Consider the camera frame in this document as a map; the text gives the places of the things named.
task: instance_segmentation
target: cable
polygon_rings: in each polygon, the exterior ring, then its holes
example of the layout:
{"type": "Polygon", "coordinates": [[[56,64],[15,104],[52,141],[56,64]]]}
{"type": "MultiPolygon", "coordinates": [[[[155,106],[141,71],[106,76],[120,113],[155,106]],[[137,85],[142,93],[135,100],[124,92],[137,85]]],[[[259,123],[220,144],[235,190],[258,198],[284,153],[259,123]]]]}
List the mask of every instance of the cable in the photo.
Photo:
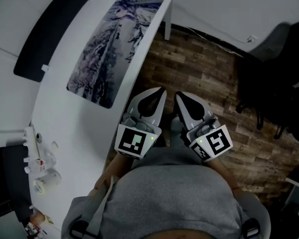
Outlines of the cable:
{"type": "Polygon", "coordinates": [[[246,42],[246,41],[242,41],[242,40],[239,40],[239,39],[235,38],[234,36],[232,36],[231,34],[225,32],[224,30],[219,29],[219,28],[213,26],[212,24],[210,24],[210,23],[204,21],[202,18],[199,18],[197,15],[193,14],[191,11],[188,11],[188,10],[185,9],[184,7],[180,6],[179,4],[174,3],[173,6],[175,6],[176,10],[180,10],[180,11],[182,11],[185,15],[188,15],[188,16],[190,16],[191,18],[195,19],[196,21],[199,21],[199,22],[203,23],[204,25],[207,25],[207,26],[209,26],[210,28],[215,29],[215,30],[218,31],[218,32],[221,32],[222,34],[227,35],[229,38],[231,38],[231,39],[233,39],[233,40],[235,40],[235,41],[237,41],[237,42],[241,42],[241,43],[244,43],[244,44],[253,42],[252,40],[246,42]]]}
{"type": "MultiPolygon", "coordinates": [[[[188,28],[189,30],[191,30],[191,31],[193,31],[195,34],[197,34],[200,38],[203,38],[203,39],[205,39],[205,40],[207,40],[205,37],[202,37],[200,34],[198,34],[195,30],[193,30],[192,28],[190,28],[190,27],[188,27],[188,26],[186,26],[186,28],[188,28]]],[[[238,40],[238,39],[236,39],[235,37],[233,37],[233,36],[231,36],[233,39],[235,39],[236,41],[239,41],[239,42],[242,42],[242,43],[251,43],[252,42],[252,40],[249,40],[249,41],[247,41],[247,42],[245,42],[245,41],[241,41],[241,40],[238,40]]]]}
{"type": "MultiPolygon", "coordinates": [[[[190,27],[187,27],[187,26],[186,26],[186,28],[188,28],[189,30],[193,31],[193,32],[194,32],[195,34],[197,34],[200,38],[209,41],[208,39],[206,39],[205,37],[203,37],[203,36],[201,36],[199,33],[197,33],[194,29],[191,29],[190,27]]],[[[221,49],[223,49],[223,50],[225,50],[225,51],[227,51],[227,52],[229,52],[229,53],[231,53],[231,54],[236,54],[236,55],[242,57],[242,55],[238,54],[238,53],[235,52],[235,51],[232,51],[232,50],[230,50],[230,49],[227,49],[227,48],[221,46],[221,45],[218,44],[218,43],[215,43],[215,44],[216,44],[219,48],[221,48],[221,49]]]]}

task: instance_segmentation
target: chair leg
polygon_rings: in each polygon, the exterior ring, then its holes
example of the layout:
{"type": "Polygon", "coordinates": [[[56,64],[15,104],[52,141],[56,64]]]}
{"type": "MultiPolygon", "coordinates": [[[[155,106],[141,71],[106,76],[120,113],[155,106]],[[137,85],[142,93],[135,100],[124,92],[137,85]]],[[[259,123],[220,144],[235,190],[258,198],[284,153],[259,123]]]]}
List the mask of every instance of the chair leg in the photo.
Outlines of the chair leg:
{"type": "Polygon", "coordinates": [[[264,126],[264,116],[258,108],[256,108],[256,113],[257,113],[257,129],[261,130],[264,126]]]}
{"type": "Polygon", "coordinates": [[[284,130],[285,130],[285,126],[278,126],[277,127],[277,132],[276,132],[276,134],[274,136],[274,139],[278,140],[280,138],[280,136],[283,134],[284,130]]]}
{"type": "Polygon", "coordinates": [[[236,106],[236,112],[241,114],[243,112],[243,109],[248,106],[249,106],[249,103],[247,103],[245,101],[240,101],[240,103],[236,106]]]}

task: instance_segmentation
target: white wall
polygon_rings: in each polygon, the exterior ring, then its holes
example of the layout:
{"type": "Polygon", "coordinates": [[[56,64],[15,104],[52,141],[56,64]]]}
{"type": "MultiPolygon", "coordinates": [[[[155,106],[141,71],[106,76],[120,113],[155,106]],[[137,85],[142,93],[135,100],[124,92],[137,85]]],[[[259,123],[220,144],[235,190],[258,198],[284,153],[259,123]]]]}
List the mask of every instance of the white wall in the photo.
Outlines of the white wall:
{"type": "Polygon", "coordinates": [[[244,51],[281,22],[299,21],[299,0],[174,0],[172,23],[218,37],[244,51]],[[258,40],[243,43],[250,35],[258,40]]]}
{"type": "Polygon", "coordinates": [[[32,28],[53,0],[0,0],[0,147],[20,140],[33,111],[39,83],[13,74],[32,28]]]}
{"type": "Polygon", "coordinates": [[[0,239],[26,239],[26,232],[15,215],[10,212],[0,217],[0,239]]]}

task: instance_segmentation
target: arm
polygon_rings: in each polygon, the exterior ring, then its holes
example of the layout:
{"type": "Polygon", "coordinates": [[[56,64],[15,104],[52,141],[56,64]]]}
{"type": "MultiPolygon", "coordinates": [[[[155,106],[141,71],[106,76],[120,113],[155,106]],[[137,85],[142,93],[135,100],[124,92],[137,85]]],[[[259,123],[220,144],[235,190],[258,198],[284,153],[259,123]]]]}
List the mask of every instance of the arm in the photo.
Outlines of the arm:
{"type": "Polygon", "coordinates": [[[94,189],[90,192],[89,196],[95,193],[103,182],[109,185],[112,176],[117,176],[121,178],[125,174],[127,174],[131,169],[133,161],[133,158],[123,156],[119,153],[116,154],[115,158],[112,160],[109,166],[102,173],[101,177],[95,183],[94,189]]]}
{"type": "Polygon", "coordinates": [[[206,165],[219,173],[232,189],[237,201],[249,218],[255,218],[260,226],[260,238],[268,239],[271,233],[270,216],[256,195],[244,192],[238,185],[235,176],[226,168],[219,158],[215,158],[206,165]]]}
{"type": "Polygon", "coordinates": [[[237,179],[232,174],[231,171],[229,171],[226,166],[221,162],[219,158],[214,158],[206,163],[206,165],[219,173],[224,180],[228,183],[229,187],[232,189],[235,195],[243,194],[244,192],[239,187],[237,179]]]}

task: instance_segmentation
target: snowy landscape print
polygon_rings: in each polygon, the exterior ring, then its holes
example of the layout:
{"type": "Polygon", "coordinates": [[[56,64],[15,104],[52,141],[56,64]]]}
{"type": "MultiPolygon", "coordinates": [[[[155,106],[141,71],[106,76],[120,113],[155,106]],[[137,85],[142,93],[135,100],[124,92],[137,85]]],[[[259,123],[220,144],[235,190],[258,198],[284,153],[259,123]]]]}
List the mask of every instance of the snowy landscape print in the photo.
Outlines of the snowy landscape print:
{"type": "Polygon", "coordinates": [[[163,1],[116,0],[81,53],[67,90],[111,108],[130,62],[163,1]]]}

